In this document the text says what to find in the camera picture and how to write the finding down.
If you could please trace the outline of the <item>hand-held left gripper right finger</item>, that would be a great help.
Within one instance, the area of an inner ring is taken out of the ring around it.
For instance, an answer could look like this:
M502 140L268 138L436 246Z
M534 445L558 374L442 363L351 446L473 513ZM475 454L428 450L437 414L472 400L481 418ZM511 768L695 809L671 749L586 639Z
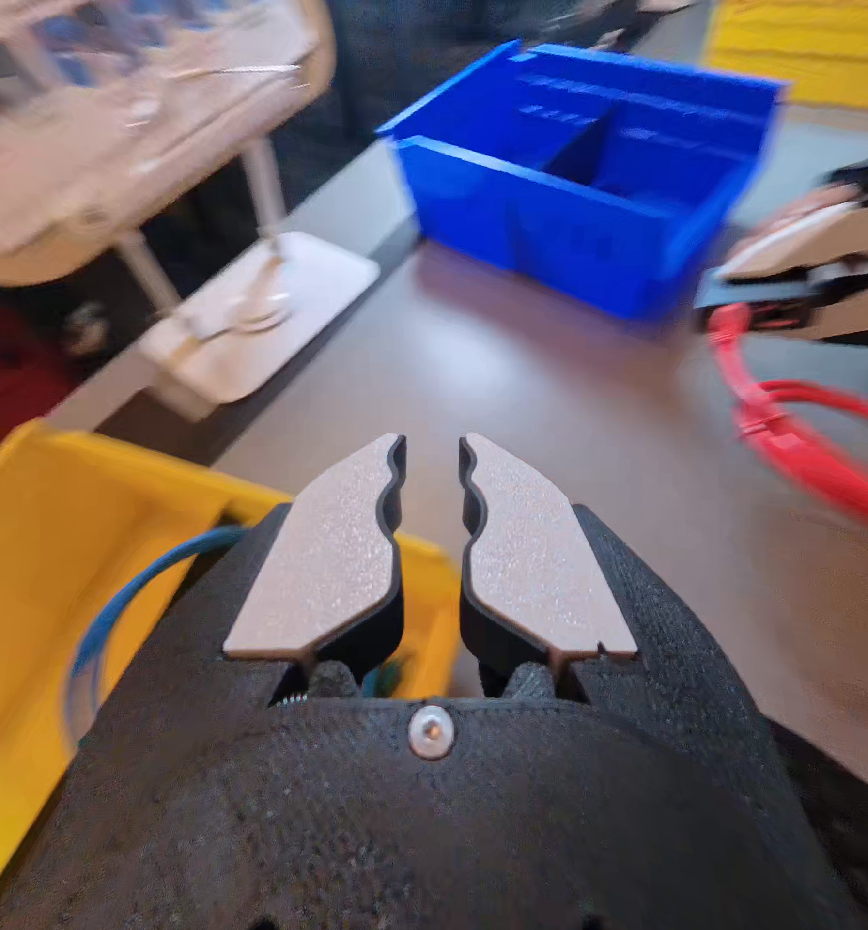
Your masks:
M480 660L637 656L637 643L574 505L483 434L460 441L461 632Z

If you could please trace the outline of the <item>white stand with base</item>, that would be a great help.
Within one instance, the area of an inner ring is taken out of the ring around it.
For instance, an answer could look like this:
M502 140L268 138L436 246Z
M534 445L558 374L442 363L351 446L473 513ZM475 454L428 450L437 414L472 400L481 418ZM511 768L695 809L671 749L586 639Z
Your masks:
M258 238L189 297L164 295L145 246L120 250L157 304L160 320L138 341L150 392L197 422L260 389L374 285L380 267L311 234L284 231L278 160L259 137L242 151Z
M64 278L329 87L327 2L0 2L0 287Z

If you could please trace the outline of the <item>blue plastic bin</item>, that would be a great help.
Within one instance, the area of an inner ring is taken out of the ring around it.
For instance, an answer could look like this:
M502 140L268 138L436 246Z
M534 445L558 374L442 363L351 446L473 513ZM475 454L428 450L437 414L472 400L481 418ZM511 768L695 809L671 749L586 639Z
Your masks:
M753 180L785 87L513 41L377 135L429 240L616 318L652 321Z

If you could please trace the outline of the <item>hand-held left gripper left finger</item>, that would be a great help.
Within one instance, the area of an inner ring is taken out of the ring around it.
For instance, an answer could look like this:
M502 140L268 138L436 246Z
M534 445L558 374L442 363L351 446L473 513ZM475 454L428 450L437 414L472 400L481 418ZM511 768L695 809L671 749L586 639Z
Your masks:
M401 587L406 438L382 434L301 491L222 646L232 659L312 663Z

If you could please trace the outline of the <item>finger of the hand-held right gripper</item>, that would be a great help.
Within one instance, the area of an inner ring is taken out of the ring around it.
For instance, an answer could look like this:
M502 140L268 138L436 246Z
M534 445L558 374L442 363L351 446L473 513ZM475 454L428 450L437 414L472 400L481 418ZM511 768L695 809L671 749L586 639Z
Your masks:
M804 331L807 341L868 343L868 288L816 306Z
M842 201L755 227L716 270L720 283L802 281L848 259L868 261L868 202Z

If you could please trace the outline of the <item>yellow plastic bin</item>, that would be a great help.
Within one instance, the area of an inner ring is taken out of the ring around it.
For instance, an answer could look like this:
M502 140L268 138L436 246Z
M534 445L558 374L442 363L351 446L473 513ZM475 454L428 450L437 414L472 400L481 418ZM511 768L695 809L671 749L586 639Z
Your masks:
M705 58L785 83L792 102L868 110L868 1L715 2Z
M295 497L39 422L0 447L0 884L14 907L270 888L324 805L419 768L413 709L447 697L460 577L394 532L398 593L319 661L222 649ZM389 762L392 771L382 771Z

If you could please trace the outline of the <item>black ethernet port box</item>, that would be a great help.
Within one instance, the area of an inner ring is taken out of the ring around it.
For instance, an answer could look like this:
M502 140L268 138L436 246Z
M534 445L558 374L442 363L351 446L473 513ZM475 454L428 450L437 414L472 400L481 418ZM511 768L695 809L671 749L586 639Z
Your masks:
M708 270L701 278L694 300L694 331L706 333L711 316L720 308L745 304L749 308L748 331L794 330L811 321L816 299L804 276L728 282L719 269Z

